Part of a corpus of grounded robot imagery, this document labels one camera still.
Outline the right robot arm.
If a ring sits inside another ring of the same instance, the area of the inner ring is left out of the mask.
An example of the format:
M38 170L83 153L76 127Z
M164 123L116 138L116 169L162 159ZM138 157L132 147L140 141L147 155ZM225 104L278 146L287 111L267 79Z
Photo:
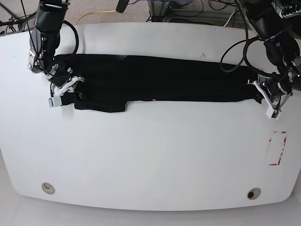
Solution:
M78 72L76 63L83 57L77 53L78 32L64 19L68 6L67 0L40 0L34 19L34 29L30 32L29 70L33 73L43 73L51 88L61 89L74 76L80 76L73 73ZM60 30L64 24L74 33L75 47L71 54L55 56L61 40Z

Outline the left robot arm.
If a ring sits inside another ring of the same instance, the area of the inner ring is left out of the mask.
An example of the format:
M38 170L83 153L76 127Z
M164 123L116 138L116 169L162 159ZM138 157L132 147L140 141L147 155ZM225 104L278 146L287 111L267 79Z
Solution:
M251 27L256 37L246 36L243 59L258 79L249 81L269 105L269 111L278 113L293 90L301 89L301 52L296 40L289 34L285 22L278 15L270 0L237 0L235 4L245 27ZM262 41L268 60L277 73L267 73L255 68L247 59L249 46Z

